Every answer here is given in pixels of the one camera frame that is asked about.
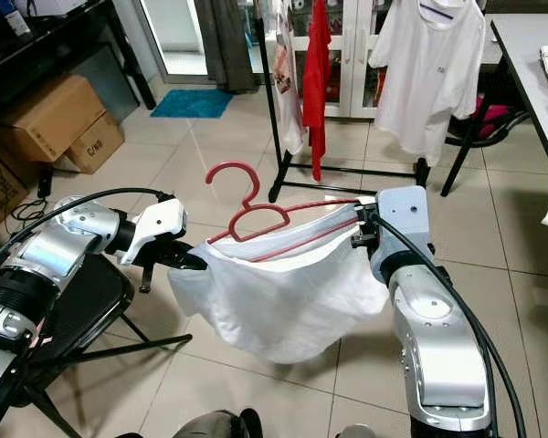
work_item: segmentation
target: doorway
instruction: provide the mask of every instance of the doorway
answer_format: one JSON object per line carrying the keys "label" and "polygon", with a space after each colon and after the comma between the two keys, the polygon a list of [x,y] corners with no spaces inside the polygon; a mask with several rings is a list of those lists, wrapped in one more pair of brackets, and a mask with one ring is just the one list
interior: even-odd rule
{"label": "doorway", "polygon": [[[203,38],[195,11],[195,0],[132,0],[166,83],[211,84],[207,75]],[[269,1],[260,1],[264,17],[267,51],[273,57],[276,29]],[[254,2],[237,0],[239,16],[248,43],[249,59],[256,79],[263,83],[264,70],[254,28]]]}

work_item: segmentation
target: white t-shirt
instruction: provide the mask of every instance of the white t-shirt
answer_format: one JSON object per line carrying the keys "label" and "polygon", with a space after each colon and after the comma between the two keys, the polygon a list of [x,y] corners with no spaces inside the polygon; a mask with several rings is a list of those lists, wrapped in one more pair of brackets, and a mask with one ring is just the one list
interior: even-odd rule
{"label": "white t-shirt", "polygon": [[279,0],[276,30],[276,57],[274,59],[274,80],[280,111],[279,131],[282,146],[292,155],[302,148],[302,110],[296,84],[296,68],[288,12],[290,0]]}
{"label": "white t-shirt", "polygon": [[227,343],[276,363],[310,359],[373,318],[387,300],[367,250],[353,249],[359,226],[332,234],[265,262],[261,256],[305,242],[357,217],[352,204],[314,222],[247,242],[201,244],[191,254],[205,271],[171,269],[169,280],[187,315],[201,314]]}
{"label": "white t-shirt", "polygon": [[475,111],[484,43],[474,0],[394,0],[369,57],[388,66],[375,126],[436,165],[451,114]]}

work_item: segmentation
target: plastic clothes hanger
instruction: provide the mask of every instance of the plastic clothes hanger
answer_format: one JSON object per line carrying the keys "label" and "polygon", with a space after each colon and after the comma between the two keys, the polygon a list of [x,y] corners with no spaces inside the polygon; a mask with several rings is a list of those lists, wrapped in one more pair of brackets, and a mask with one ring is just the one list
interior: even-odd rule
{"label": "plastic clothes hanger", "polygon": [[[229,226],[227,228],[227,231],[225,231],[224,233],[221,233],[220,235],[216,235],[215,237],[207,240],[207,242],[209,244],[213,244],[214,242],[218,241],[219,239],[222,239],[223,237],[227,237],[229,235],[231,235],[236,242],[246,242],[250,239],[253,239],[254,237],[258,237],[259,235],[265,235],[265,234],[270,233],[272,231],[279,230],[280,228],[290,224],[290,217],[289,217],[290,212],[296,212],[298,210],[304,210],[304,209],[312,208],[312,207],[321,207],[321,206],[324,206],[324,205],[336,205],[336,204],[342,204],[342,203],[357,203],[358,202],[356,199],[336,199],[336,200],[332,200],[332,201],[323,201],[323,202],[319,202],[319,203],[302,203],[302,204],[293,205],[293,206],[287,207],[287,208],[282,208],[279,205],[275,205],[275,204],[272,204],[272,203],[258,203],[258,204],[252,205],[251,201],[254,200],[254,198],[256,198],[256,196],[258,195],[258,192],[259,192],[259,178],[258,178],[258,175],[256,174],[256,171],[254,171],[254,169],[252,169],[248,164],[246,164],[244,162],[221,162],[221,163],[219,163],[218,165],[212,167],[209,170],[209,172],[207,172],[207,175],[205,177],[205,182],[207,184],[210,184],[213,181],[214,177],[216,176],[216,173],[218,173],[218,172],[220,172],[224,169],[230,168],[230,167],[235,167],[235,168],[241,169],[249,175],[249,178],[252,181],[252,185],[253,185],[252,191],[248,196],[246,196],[242,200],[242,202],[241,202],[242,209],[239,212],[237,212],[236,214],[234,214],[234,216],[231,218],[231,220],[229,221]],[[257,231],[256,233],[252,233],[251,235],[246,235],[244,237],[241,237],[236,232],[236,223],[237,223],[237,221],[239,221],[239,219],[241,219],[244,215],[246,215],[248,213],[251,213],[251,212],[255,212],[257,210],[272,210],[274,212],[277,212],[282,217],[282,221],[279,224],[269,226],[268,228]],[[338,224],[338,225],[334,226],[333,228],[331,228],[329,230],[326,230],[323,233],[320,233],[319,235],[315,235],[314,237],[308,239],[307,241],[299,242],[299,243],[297,243],[295,245],[292,245],[290,247],[281,249],[281,250],[279,250],[275,253],[264,255],[262,257],[259,257],[257,259],[253,259],[251,261],[252,262],[259,262],[259,261],[267,260],[267,259],[272,258],[274,256],[279,256],[279,255],[284,254],[284,253],[286,253],[286,252],[288,252],[292,249],[296,249],[300,246],[303,246],[303,245],[306,245],[310,242],[313,242],[314,240],[317,240],[321,237],[329,235],[330,233],[333,233],[334,231],[337,231],[337,230],[339,230],[339,229],[341,229],[345,226],[348,226],[350,224],[355,224],[356,222],[357,222],[357,219],[355,218],[355,219],[352,219],[350,221],[344,222],[342,224]]]}

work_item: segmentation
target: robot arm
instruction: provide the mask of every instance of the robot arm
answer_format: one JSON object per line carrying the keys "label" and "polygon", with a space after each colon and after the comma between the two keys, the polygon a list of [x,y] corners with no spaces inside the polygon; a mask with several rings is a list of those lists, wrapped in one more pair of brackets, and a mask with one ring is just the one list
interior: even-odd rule
{"label": "robot arm", "polygon": [[[487,376],[467,318],[421,260],[377,227],[376,218],[384,218],[433,259],[424,189],[381,192],[377,203],[363,205],[359,215],[362,235],[353,239],[353,245],[369,248],[374,276],[388,285],[395,309],[412,437],[489,436]],[[202,260],[186,253],[185,244],[174,240],[185,227],[186,213],[176,199],[148,207],[131,221],[123,212],[89,202],[57,216],[40,233],[14,246],[0,267],[0,386],[7,387],[7,378],[16,376],[16,358],[85,254],[106,251],[121,264],[143,266],[146,290],[155,262],[205,268]]]}
{"label": "robot arm", "polygon": [[[69,197],[56,208],[76,199]],[[132,220],[91,201],[54,217],[11,248],[0,266],[0,420],[20,379],[18,362],[84,256],[106,251],[120,264],[143,266],[144,282],[152,278],[156,262],[203,269],[203,260],[186,253],[190,246],[175,241],[185,228],[186,212],[174,198],[147,207]]]}
{"label": "robot arm", "polygon": [[427,198],[421,187],[386,190],[360,210],[374,276],[388,285],[394,306],[412,437],[489,436],[487,376],[473,331],[447,289],[399,239],[377,228],[379,216],[430,260]]}

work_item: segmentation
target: red cloth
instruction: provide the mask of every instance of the red cloth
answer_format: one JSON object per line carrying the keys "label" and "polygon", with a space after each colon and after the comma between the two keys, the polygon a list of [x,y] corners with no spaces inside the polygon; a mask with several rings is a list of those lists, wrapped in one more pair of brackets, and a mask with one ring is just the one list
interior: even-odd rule
{"label": "red cloth", "polygon": [[329,43],[331,32],[327,22],[325,0],[312,6],[309,48],[302,77],[302,123],[308,126],[312,147],[312,177],[321,180],[321,158],[325,154],[325,96],[329,79]]}

